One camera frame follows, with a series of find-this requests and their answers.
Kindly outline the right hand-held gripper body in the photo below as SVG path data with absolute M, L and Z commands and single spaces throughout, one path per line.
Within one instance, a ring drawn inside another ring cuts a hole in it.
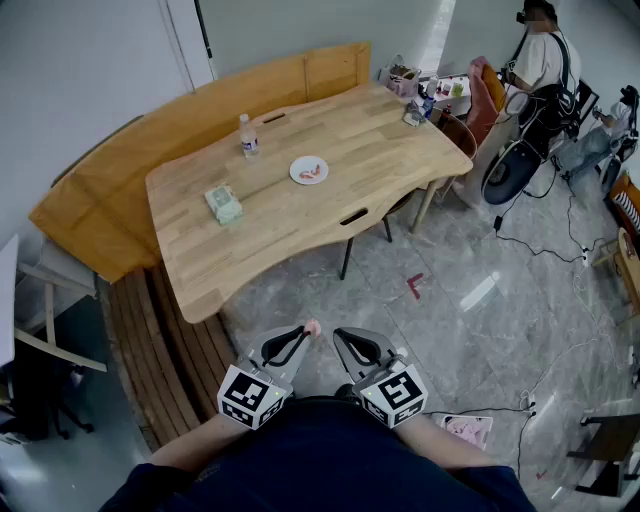
M 401 355 L 357 382 L 354 393 L 362 407 L 390 429 L 422 413 L 428 398 L 416 367 Z

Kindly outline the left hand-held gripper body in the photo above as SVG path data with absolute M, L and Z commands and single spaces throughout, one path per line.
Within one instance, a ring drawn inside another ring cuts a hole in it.
M 269 360 L 251 349 L 229 367 L 217 395 L 219 413 L 257 430 L 282 409 L 293 394 L 294 357 Z

